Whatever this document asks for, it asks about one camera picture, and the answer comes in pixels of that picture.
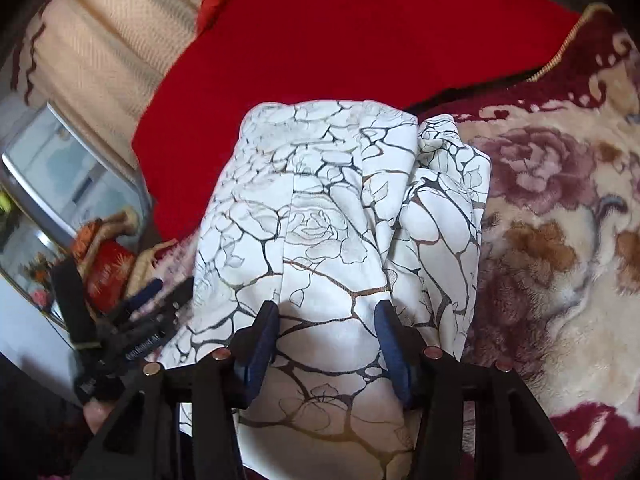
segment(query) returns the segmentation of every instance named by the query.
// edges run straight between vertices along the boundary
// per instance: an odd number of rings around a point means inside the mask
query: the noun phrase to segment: black crack pattern
[[[460,358],[489,175],[448,115],[418,126],[376,102],[259,105],[202,221],[192,316],[159,360],[197,361],[276,301],[276,359],[239,414],[245,463],[273,480],[401,478],[417,425],[393,393],[373,309],[391,299]]]

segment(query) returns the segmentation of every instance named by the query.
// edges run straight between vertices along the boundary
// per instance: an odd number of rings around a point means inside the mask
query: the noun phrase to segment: metal rivet
[[[148,363],[142,368],[142,373],[146,376],[151,376],[157,374],[160,370],[162,370],[160,363]]]
[[[495,367],[501,372],[511,372],[513,368],[513,361],[510,357],[500,356],[495,361]]]
[[[221,346],[220,348],[216,348],[213,352],[211,352],[211,357],[213,357],[216,361],[229,359],[231,357],[231,350],[229,350],[229,348],[225,346]]]
[[[442,357],[442,348],[439,346],[427,346],[424,349],[424,355],[429,359],[440,359]]]

